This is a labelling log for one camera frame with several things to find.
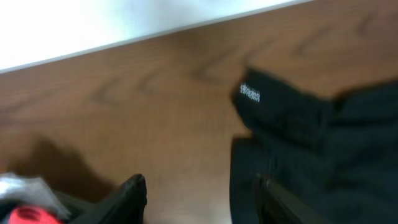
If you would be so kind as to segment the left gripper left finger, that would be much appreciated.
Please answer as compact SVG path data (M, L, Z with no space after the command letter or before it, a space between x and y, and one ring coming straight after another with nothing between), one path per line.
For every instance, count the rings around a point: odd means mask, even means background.
M146 180L134 174L117 191L109 194L71 224L143 224L147 205Z

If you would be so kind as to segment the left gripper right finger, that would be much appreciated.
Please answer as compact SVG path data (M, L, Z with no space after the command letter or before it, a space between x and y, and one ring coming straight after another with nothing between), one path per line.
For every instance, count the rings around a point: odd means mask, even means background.
M265 175L256 177L254 195L260 224L332 224Z

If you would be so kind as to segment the black long pants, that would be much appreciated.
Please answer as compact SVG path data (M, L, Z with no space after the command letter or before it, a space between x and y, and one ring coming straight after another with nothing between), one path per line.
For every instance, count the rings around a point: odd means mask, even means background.
M332 223L397 222L396 81L323 99L250 69L232 101L251 132L231 146L233 223L259 223L259 175Z

